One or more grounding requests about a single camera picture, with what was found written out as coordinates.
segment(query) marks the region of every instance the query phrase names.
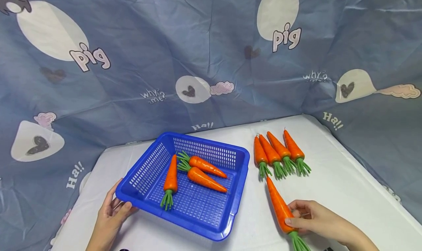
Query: fingernail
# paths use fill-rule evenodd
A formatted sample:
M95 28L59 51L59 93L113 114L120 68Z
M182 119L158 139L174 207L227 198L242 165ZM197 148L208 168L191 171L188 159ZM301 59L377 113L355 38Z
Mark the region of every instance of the fingernail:
M125 207L126 209L130 209L132 207L132 204L130 202L126 202L123 207Z

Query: orange carrot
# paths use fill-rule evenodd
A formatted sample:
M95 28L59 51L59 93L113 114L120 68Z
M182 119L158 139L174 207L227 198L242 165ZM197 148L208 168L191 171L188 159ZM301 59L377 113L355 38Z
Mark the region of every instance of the orange carrot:
M189 163L189 166L191 167L199 168L203 172L214 174L220 178L227 178L227 175L223 171L198 156L189 157L186 152L182 151L177 158Z
M177 165L177 169L187 172L187 177L191 181L193 181L193 182L195 182L199 185L202 185L202 186L207 187L209 189L216 190L218 192L224 192L224 193L227 192L227 189L225 187L223 187L221 184L219 184L215 180L211 179L208 175L206 175L199 168L189 166L189 164L184 160L179 162L179 164Z
M259 174L261 175L261 178L264 178L264 176L271 174L270 170L267 167L268 164L268 158L267 155L264 152L264 149L261 146L261 143L259 142L258 137L255 136L255 139L253 140L253 153L255 154L255 165L259 168Z
M280 157L283 159L286 171L289 174L294 173L295 169L293 167L297 168L297 166L295 162L290 159L290 156L292 155L290 151L285 146L283 146L283 144L276 137L274 137L270 131L267 132L267 137L273 145L275 151L277 151L278 155L280 155Z
M303 174L303 176L310 174L311 168L303 161L305 159L305 154L300 150L299 146L297 146L286 129L284 129L284 140L286 141L288 150L292 154L292 160L295 160L297 164L297 174L299 176L301 174Z
M311 251L302 238L297 234L297 229L288 226L284 222L286 218L293 218L294 216L280 193L278 193L277 188L269 176L267 176L267 187L278 225L285 234L291 237L295 251Z
M177 157L173 155L170 161L169 171L167 172L166 181L164 182L164 197L161 200L161 207L166 205L170 210L173 206L173 193L177 192Z
M259 135L259 142L261 142L265 154L267 155L269 165L273 166L274 168L275 177L278 179L287 177L288 173L280 163L281 157L277 154L277 152L274 150L274 148L270 145L270 143L265 139L263 135Z

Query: right hand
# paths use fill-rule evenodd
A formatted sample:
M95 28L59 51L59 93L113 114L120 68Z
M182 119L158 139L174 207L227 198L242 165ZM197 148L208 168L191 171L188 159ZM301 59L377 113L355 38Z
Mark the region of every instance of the right hand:
M316 201L295 200L289 207L295 218L287 218L285 223L299 233L312 231L351 250L378 250L359 228Z

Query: dark heart shape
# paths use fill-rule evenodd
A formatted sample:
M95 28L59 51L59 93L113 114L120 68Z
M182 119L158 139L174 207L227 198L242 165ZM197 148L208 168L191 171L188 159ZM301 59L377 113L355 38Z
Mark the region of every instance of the dark heart shape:
M34 136L33 141L36 146L28 150L28 152L26 153L27 156L35 155L36 153L40 153L50 148L50 145L47 143L47 140L45 140L44 137Z
M349 97L349 94L353 91L355 88L355 83L351 82L349 86L345 86L345 84L341 85L341 95L343 95L344 98Z
M253 50L252 46L246 46L245 47L245 59L253 59L259 56L261 54L261 49L257 48Z
M66 78L64 70L52 71L49 68L41 67L40 72L44 75L52 84L57 84Z
M187 91L183 91L182 93L189 97L195 97L195 89L191 85L187 87Z

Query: left hand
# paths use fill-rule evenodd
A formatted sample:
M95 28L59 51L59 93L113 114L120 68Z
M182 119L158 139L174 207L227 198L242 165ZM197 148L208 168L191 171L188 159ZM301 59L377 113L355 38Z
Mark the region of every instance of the left hand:
M119 199L113 199L117 185L121 181L122 179L119 179L113 188L108 191L103 205L98 211L97 221L86 251L109 251L120 226L126 218L136 212L137 208L133 207L130 202L123 204Z

